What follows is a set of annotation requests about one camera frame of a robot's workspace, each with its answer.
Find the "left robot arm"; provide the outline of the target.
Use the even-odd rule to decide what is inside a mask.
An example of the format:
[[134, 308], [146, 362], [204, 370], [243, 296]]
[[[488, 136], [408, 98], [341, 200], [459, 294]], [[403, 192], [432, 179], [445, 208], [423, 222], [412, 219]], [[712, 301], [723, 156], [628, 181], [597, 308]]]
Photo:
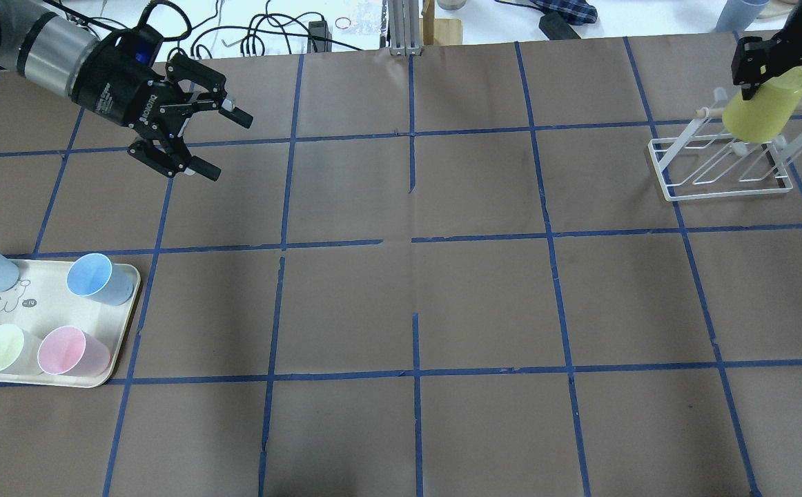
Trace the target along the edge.
[[226, 77], [176, 53], [164, 75], [154, 70], [166, 37], [149, 24], [152, 1], [132, 28], [98, 39], [57, 12], [55, 1], [0, 1], [0, 67], [137, 133], [128, 155], [167, 178], [197, 173], [213, 182], [221, 170], [190, 153], [184, 131], [192, 116], [217, 111], [244, 128]]

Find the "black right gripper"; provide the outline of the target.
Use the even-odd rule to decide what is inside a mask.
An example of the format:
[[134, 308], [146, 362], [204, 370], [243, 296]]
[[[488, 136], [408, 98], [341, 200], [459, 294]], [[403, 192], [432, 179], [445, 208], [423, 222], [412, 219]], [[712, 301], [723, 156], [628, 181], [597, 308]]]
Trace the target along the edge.
[[785, 25], [773, 37], [742, 37], [730, 64], [732, 82], [742, 87], [743, 101], [750, 101], [761, 85], [802, 67], [802, 1], [795, 4]]

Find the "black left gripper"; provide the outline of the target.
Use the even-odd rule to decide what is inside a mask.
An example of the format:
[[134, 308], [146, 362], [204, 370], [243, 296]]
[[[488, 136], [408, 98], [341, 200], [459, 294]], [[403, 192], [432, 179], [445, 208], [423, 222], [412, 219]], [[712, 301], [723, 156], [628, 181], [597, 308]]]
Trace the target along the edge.
[[163, 41], [152, 26], [134, 26], [96, 42], [70, 85], [70, 100], [136, 132], [127, 153], [155, 172], [217, 182], [221, 168], [190, 153], [184, 142], [187, 124], [196, 113], [218, 111], [249, 129], [253, 116], [230, 97], [225, 75], [186, 55], [174, 54], [166, 75], [158, 75], [153, 65]]

